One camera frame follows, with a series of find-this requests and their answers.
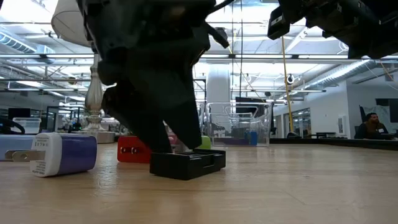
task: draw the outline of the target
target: red charger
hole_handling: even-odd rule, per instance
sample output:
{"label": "red charger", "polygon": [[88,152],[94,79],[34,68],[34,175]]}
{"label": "red charger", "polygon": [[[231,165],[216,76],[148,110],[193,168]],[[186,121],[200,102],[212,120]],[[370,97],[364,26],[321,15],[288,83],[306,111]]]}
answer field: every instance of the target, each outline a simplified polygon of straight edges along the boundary
{"label": "red charger", "polygon": [[[171,145],[178,142],[175,134],[169,134]],[[137,136],[120,136],[118,140],[118,161],[150,163],[152,150],[147,147]]]}

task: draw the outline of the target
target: wooden table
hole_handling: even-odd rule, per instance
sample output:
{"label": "wooden table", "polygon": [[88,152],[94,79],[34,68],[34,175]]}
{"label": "wooden table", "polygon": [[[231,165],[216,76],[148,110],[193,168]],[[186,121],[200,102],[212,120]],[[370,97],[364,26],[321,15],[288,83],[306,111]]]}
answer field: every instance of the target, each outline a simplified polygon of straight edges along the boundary
{"label": "wooden table", "polygon": [[398,152],[325,145],[227,149],[227,168],[191,181],[122,164],[99,147],[96,168],[38,178],[0,162],[3,224],[368,223],[398,220]]}

